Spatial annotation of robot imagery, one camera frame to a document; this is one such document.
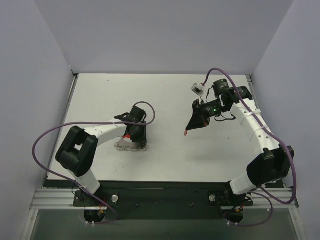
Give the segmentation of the metal chain keyring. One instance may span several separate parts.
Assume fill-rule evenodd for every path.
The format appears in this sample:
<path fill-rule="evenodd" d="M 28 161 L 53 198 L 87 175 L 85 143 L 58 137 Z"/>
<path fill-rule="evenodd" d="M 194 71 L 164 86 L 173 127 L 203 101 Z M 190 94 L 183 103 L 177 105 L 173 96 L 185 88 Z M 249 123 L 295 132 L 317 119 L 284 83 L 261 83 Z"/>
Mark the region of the metal chain keyring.
<path fill-rule="evenodd" d="M 149 146 L 146 143 L 139 142 L 131 142 L 130 140 L 126 140 L 126 138 L 120 139 L 118 142 L 114 144 L 114 147 L 118 151 L 126 151 L 126 152 L 140 152 L 147 151 Z"/>

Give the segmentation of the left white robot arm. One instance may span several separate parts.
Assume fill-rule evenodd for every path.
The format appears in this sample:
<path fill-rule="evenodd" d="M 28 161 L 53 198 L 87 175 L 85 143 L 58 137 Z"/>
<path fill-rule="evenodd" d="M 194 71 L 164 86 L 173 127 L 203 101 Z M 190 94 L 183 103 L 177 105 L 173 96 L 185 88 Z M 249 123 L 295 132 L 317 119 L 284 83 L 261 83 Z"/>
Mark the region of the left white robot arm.
<path fill-rule="evenodd" d="M 115 144 L 118 150 L 144 150 L 147 147 L 146 117 L 147 113 L 143 109 L 134 106 L 130 112 L 115 116 L 111 124 L 88 128 L 74 126 L 68 131 L 55 160 L 87 190 L 84 199 L 90 205 L 96 206 L 103 199 L 99 190 L 101 185 L 91 170 L 97 148 L 120 138 Z"/>

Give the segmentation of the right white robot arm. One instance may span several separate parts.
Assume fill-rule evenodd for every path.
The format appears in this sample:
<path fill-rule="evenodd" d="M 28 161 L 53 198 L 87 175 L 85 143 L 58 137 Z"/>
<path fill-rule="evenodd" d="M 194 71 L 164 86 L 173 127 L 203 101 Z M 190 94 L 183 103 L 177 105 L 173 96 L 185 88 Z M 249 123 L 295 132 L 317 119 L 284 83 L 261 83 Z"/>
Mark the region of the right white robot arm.
<path fill-rule="evenodd" d="M 192 103 L 192 116 L 186 132 L 209 126 L 212 117 L 229 112 L 246 133 L 254 149 L 255 159 L 246 167 L 244 174 L 231 180 L 228 190 L 232 196 L 249 191 L 288 176 L 291 163 L 287 152 L 294 155 L 291 146 L 284 148 L 270 136 L 270 129 L 261 116 L 252 94 L 245 86 L 233 88 L 226 79 L 213 83 L 215 100 L 205 102 L 198 98 Z"/>

